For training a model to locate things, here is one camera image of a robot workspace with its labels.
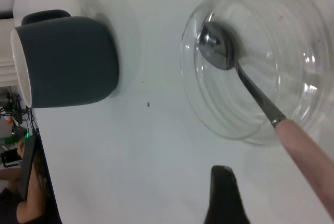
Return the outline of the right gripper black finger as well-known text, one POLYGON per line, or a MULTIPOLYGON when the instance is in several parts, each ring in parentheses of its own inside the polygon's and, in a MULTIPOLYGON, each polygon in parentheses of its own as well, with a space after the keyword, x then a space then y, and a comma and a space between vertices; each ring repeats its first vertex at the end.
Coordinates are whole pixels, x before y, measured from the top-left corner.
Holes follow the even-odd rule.
POLYGON ((249 223, 230 167, 211 168, 209 207, 204 223, 249 223))

